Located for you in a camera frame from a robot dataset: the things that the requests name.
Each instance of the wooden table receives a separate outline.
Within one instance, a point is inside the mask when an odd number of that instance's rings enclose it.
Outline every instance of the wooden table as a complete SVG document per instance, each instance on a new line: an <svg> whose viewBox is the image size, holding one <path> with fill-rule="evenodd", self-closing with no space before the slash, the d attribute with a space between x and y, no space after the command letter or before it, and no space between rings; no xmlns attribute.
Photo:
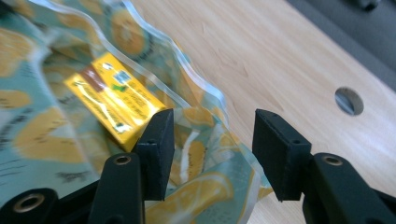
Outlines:
<svg viewBox="0 0 396 224"><path fill-rule="evenodd" d="M177 40L196 70L222 90L231 130L251 147L254 111L274 111L313 144L348 159L375 189L396 196L396 94L286 1L134 0ZM349 87L363 112L349 116L334 93ZM249 223L304 223L301 203L274 194Z"/></svg>

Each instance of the round hole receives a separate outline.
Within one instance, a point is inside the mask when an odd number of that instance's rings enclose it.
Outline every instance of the round hole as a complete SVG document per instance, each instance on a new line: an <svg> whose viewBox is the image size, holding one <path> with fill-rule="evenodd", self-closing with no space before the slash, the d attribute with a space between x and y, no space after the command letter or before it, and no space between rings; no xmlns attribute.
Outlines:
<svg viewBox="0 0 396 224"><path fill-rule="evenodd" d="M124 221L123 221L123 217L120 215L112 216L108 218L105 222L105 224L122 224L122 223L124 223Z"/></svg>
<svg viewBox="0 0 396 224"><path fill-rule="evenodd" d="M375 2L371 2L369 3L366 7L364 7L363 9L365 11L372 11L373 9L375 9L376 7L378 7L379 1L375 1Z"/></svg>
<svg viewBox="0 0 396 224"><path fill-rule="evenodd" d="M350 116L357 116L363 112L363 100L350 88L343 87L338 89L335 92L335 102L341 110Z"/></svg>
<svg viewBox="0 0 396 224"><path fill-rule="evenodd" d="M343 164L342 161L338 160L337 158L335 158L333 156L324 156L323 160L333 166L340 166Z"/></svg>
<svg viewBox="0 0 396 224"><path fill-rule="evenodd" d="M114 163L117 165L125 165L131 161L131 157L129 156L119 156L114 160Z"/></svg>
<svg viewBox="0 0 396 224"><path fill-rule="evenodd" d="M42 204L44 199L45 197L42 194L29 194L15 203L14 211L17 213L29 212Z"/></svg>

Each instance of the black plastic part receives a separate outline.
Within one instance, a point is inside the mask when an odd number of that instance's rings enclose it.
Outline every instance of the black plastic part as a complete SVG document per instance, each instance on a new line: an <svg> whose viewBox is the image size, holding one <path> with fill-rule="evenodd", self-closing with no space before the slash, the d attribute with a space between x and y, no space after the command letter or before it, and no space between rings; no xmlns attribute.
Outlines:
<svg viewBox="0 0 396 224"><path fill-rule="evenodd" d="M144 200L163 200L175 152L172 109L158 112L151 118L133 152L139 155L142 163Z"/></svg>
<svg viewBox="0 0 396 224"><path fill-rule="evenodd" d="M396 217L347 160L333 154L318 153L310 162L309 174L329 223L396 223Z"/></svg>
<svg viewBox="0 0 396 224"><path fill-rule="evenodd" d="M121 153L107 159L90 213L90 224L145 222L140 159Z"/></svg>
<svg viewBox="0 0 396 224"><path fill-rule="evenodd" d="M396 91L396 1L377 6L373 0L288 2Z"/></svg>
<svg viewBox="0 0 396 224"><path fill-rule="evenodd" d="M58 194L53 189L30 189L8 201L0 210L0 224L51 224L59 222Z"/></svg>
<svg viewBox="0 0 396 224"><path fill-rule="evenodd" d="M256 110L253 154L280 201L299 201L301 172L307 166L311 144L279 115Z"/></svg>
<svg viewBox="0 0 396 224"><path fill-rule="evenodd" d="M322 201L310 201L305 196L303 201L303 213L306 224L328 224L329 217Z"/></svg>
<svg viewBox="0 0 396 224"><path fill-rule="evenodd" d="M99 181L79 189L60 200L62 224L87 223Z"/></svg>
<svg viewBox="0 0 396 224"><path fill-rule="evenodd" d="M378 195L379 199L381 199L381 201L387 206L387 208L393 213L393 215L396 216L396 198L378 191L376 189L374 189L376 195Z"/></svg>

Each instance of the transparent plastic bag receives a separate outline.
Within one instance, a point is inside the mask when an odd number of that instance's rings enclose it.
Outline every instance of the transparent plastic bag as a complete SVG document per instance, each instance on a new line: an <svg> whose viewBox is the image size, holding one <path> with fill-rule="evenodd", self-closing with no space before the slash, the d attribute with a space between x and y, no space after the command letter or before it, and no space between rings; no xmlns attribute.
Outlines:
<svg viewBox="0 0 396 224"><path fill-rule="evenodd" d="M271 192L228 130L224 97L129 1L8 1L0 21L0 205L34 188L60 197L99 178L120 149L64 80L106 52L175 109L176 152L164 202L148 223L244 223Z"/></svg>

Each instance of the yellow box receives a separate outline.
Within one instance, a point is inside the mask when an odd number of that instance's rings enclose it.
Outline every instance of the yellow box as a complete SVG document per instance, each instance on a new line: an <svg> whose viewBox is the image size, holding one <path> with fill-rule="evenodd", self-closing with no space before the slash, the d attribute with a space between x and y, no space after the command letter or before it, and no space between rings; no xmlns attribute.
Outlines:
<svg viewBox="0 0 396 224"><path fill-rule="evenodd" d="M151 117L165 109L110 53L64 83L128 152Z"/></svg>

